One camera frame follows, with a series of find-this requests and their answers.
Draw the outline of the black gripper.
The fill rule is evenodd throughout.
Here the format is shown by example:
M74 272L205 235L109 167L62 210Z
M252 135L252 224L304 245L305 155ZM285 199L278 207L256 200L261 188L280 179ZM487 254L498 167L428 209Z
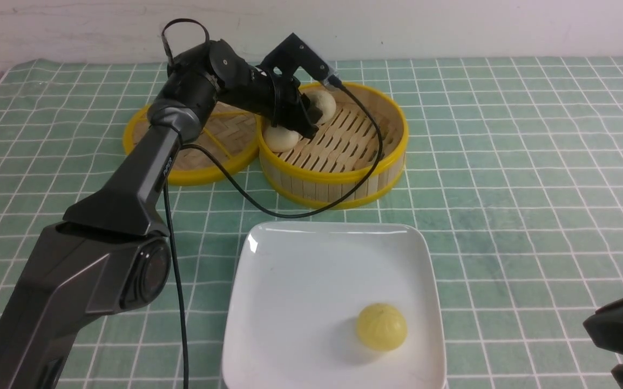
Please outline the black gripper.
M319 130L314 120L321 117L321 112L303 96L297 70L252 68L252 113L267 118L274 126L295 131L302 138L314 138Z

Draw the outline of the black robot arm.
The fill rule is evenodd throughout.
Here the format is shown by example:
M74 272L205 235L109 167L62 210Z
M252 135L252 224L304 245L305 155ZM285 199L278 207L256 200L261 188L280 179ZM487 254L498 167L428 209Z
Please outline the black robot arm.
M181 148L197 140L218 102L313 138L319 109L299 90L304 69L324 82L331 66L297 35L258 66L206 38L168 57L146 135L97 192L45 227L0 317L0 388L54 388L77 335L103 316L145 307L170 273L168 224L156 209Z

